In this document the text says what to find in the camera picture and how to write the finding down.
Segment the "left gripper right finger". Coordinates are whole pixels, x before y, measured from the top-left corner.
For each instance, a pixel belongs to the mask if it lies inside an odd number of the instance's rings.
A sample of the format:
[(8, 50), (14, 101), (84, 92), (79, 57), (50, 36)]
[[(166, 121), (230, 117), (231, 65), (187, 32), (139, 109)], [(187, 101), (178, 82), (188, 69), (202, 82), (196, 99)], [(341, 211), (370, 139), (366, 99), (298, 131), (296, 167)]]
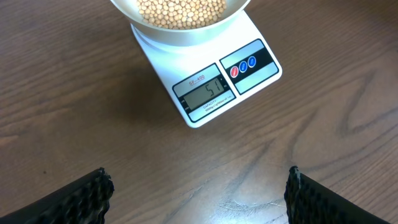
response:
[(309, 178), (296, 166), (289, 169), (284, 200), (289, 224), (389, 224)]

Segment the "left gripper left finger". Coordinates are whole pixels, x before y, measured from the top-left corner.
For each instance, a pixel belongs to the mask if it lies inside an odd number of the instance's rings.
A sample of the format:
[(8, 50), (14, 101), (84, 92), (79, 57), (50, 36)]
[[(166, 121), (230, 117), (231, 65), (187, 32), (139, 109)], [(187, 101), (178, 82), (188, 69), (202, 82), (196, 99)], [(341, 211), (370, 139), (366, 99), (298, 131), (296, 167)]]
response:
[(1, 217), (1, 224), (104, 224), (113, 192), (111, 176), (101, 167)]

